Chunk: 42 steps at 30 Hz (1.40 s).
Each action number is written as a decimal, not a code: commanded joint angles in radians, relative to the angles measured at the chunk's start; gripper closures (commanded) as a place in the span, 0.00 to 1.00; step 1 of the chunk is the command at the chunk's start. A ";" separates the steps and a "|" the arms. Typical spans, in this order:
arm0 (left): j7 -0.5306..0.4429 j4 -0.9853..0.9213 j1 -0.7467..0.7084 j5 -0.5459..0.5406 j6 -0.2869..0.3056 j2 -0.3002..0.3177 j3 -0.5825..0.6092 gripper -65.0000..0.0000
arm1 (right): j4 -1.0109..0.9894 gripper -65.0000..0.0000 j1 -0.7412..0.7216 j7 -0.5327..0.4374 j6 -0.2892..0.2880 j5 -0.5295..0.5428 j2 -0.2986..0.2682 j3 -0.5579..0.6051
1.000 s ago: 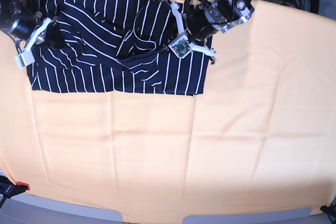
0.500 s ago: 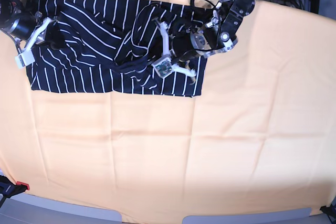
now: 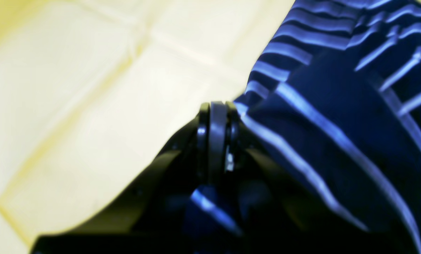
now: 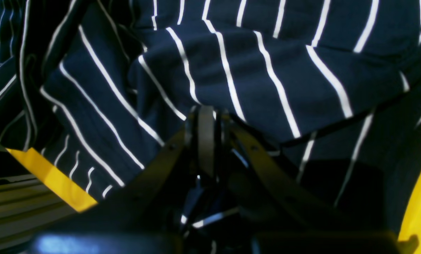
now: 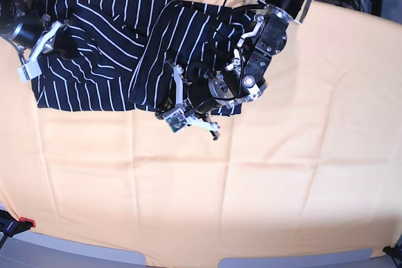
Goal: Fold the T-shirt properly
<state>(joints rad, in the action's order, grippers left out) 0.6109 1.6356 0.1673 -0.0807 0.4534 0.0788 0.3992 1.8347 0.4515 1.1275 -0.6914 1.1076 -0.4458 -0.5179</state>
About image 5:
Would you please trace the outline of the robot arm silver black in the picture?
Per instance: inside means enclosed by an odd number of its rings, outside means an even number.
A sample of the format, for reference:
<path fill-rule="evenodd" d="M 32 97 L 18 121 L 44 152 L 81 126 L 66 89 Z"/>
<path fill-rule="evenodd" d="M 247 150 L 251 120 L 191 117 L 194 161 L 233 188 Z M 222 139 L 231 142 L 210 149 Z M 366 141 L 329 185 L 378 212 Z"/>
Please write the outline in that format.
<path fill-rule="evenodd" d="M 303 23 L 313 0 L 258 0 L 235 8 L 234 12 L 255 11 L 252 28 L 222 54 L 221 65 L 192 62 L 186 68 L 172 60 L 174 91 L 160 105 L 155 116 L 177 133 L 188 126 L 208 130 L 218 140 L 219 125 L 209 115 L 214 110 L 234 111 L 258 99 L 268 86 L 264 74 L 274 55 L 286 45 L 291 22 Z"/>
<path fill-rule="evenodd" d="M 24 0 L 1 0 L 1 38 L 17 52 L 21 66 L 18 74 L 22 82 L 42 74 L 38 57 L 55 55 L 73 59 L 78 50 L 70 34 L 70 20 L 52 21 L 42 10 L 48 0 L 40 0 L 30 8 Z"/>

